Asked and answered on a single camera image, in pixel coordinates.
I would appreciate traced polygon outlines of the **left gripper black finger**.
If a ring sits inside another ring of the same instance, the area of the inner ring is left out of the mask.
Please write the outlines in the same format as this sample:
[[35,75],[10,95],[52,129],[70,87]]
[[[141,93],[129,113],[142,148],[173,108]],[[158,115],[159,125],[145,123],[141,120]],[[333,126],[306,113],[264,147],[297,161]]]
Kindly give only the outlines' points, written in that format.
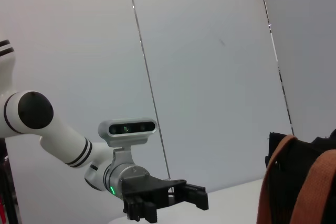
[[129,220],[139,222],[144,218],[147,222],[157,222],[157,207],[154,203],[144,201],[141,197],[124,197],[123,212]]
[[174,187],[174,202],[188,202],[201,210],[208,210],[208,194],[205,187],[184,184]]

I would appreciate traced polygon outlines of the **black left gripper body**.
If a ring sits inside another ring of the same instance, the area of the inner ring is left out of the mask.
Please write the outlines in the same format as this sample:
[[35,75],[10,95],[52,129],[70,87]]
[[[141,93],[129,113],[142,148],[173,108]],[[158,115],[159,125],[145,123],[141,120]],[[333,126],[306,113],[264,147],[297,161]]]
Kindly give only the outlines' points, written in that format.
[[121,192],[125,207],[130,202],[151,202],[158,208],[168,207],[171,202],[169,190],[171,188],[184,186],[186,180],[161,180],[151,175],[126,178],[121,181]]

